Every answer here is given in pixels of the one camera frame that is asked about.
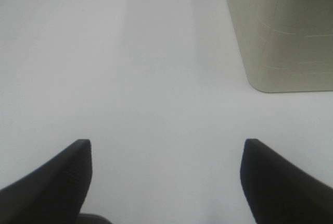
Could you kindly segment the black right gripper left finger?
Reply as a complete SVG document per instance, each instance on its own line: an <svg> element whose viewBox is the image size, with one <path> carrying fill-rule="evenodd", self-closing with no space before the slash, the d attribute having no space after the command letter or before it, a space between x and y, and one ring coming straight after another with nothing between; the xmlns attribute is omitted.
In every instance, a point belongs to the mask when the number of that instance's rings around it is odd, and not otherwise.
<svg viewBox="0 0 333 224"><path fill-rule="evenodd" d="M91 142L77 140L1 189L1 223L75 223L91 179Z"/></svg>

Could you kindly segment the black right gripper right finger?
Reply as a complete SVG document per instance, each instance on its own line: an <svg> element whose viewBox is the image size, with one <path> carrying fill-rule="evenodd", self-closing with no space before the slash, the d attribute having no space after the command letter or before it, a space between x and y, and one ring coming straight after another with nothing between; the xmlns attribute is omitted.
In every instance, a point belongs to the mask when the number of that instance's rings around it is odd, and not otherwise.
<svg viewBox="0 0 333 224"><path fill-rule="evenodd" d="M240 182L256 223L332 223L332 188L258 139L247 139Z"/></svg>

